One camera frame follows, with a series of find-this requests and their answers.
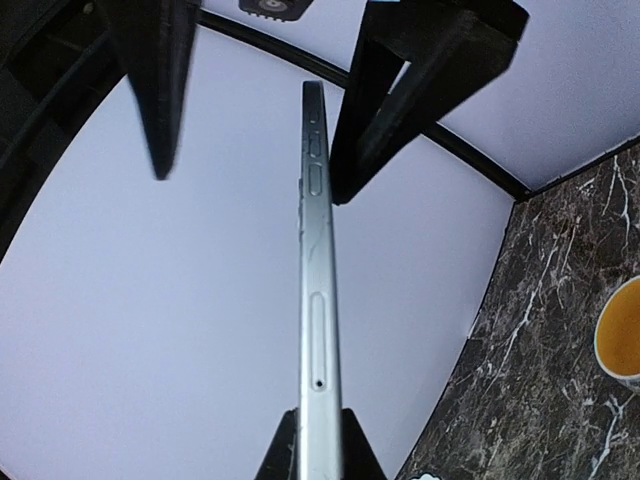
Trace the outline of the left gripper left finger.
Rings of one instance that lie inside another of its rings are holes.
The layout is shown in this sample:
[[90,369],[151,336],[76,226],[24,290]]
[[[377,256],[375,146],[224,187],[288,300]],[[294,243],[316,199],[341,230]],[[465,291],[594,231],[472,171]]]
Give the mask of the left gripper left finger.
[[283,414],[255,480],[297,480],[297,470],[298,409],[292,409]]

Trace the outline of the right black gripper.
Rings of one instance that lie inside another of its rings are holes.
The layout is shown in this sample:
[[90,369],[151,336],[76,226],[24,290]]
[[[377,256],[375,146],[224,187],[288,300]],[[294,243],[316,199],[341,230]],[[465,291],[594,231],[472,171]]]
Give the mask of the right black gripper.
[[[176,156],[201,3],[107,0],[99,9],[137,100],[151,163]],[[1,247],[71,141],[122,79],[93,1],[1,4]]]

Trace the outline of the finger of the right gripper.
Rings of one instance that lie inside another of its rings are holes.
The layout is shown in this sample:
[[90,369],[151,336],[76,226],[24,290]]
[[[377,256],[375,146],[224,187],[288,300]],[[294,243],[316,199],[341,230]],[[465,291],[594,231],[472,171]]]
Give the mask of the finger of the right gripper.
[[331,147],[334,203],[502,75],[529,18],[514,1],[368,2]]

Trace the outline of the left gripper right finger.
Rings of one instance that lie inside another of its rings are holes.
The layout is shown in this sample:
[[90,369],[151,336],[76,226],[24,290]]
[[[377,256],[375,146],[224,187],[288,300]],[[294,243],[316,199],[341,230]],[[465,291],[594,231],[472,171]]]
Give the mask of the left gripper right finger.
[[386,476],[369,441],[350,408],[342,410],[344,480],[385,480]]

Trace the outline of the light blue smartphone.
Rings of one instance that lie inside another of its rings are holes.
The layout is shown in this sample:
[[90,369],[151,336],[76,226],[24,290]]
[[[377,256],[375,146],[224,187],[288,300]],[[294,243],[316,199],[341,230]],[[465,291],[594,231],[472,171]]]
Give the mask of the light blue smartphone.
[[300,355],[297,472],[343,477],[336,262],[324,86],[302,86],[299,179]]

